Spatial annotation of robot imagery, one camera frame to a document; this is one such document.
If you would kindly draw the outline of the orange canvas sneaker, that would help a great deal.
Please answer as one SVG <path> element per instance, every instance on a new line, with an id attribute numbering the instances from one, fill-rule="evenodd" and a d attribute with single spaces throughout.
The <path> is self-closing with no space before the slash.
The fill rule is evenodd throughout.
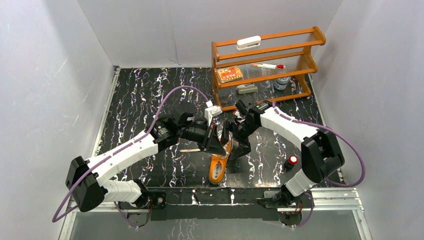
<path id="1" fill-rule="evenodd" d="M 211 156 L 208 179 L 212 184 L 220 184 L 223 181 L 232 147 L 233 140 L 230 138 L 224 146 L 225 155 L 213 154 Z"/>

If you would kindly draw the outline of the white shoelace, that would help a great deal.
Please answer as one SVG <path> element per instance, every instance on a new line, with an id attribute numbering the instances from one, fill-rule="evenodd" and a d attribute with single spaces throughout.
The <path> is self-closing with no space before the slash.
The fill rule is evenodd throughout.
<path id="1" fill-rule="evenodd" d="M 181 153 L 194 153 L 194 152 L 202 152 L 199 148 L 193 148 L 193 149 L 180 149 L 178 150 Z"/>

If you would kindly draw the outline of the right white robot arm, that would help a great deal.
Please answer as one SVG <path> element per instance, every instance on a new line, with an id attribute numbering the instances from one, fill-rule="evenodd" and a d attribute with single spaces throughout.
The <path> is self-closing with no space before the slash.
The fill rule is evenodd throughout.
<path id="1" fill-rule="evenodd" d="M 294 118 L 280 112 L 268 100 L 257 103 L 244 97 L 235 106 L 242 121 L 228 122 L 226 126 L 238 143 L 229 154 L 230 160 L 251 152 L 249 136 L 260 127 L 278 133 L 301 151 L 301 169 L 281 186 L 280 192 L 273 196 L 274 202 L 281 201 L 288 207 L 295 207 L 303 193 L 345 163 L 337 137 L 329 130 L 310 126 L 308 122 L 296 123 Z"/>

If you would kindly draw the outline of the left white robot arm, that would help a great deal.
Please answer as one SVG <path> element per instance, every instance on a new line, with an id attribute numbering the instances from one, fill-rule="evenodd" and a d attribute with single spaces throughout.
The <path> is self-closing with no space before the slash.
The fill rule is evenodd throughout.
<path id="1" fill-rule="evenodd" d="M 137 208 L 157 204 L 160 195 L 150 193 L 142 181 L 111 178 L 136 162 L 176 145 L 180 139 L 196 142 L 200 152 L 223 156 L 228 152 L 230 133 L 224 129 L 218 134 L 215 123 L 203 117 L 195 118 L 191 113 L 163 116 L 151 127 L 150 133 L 143 131 L 100 156 L 87 160 L 78 156 L 70 162 L 65 185 L 81 212 L 91 211 L 104 202 L 127 202 Z"/>

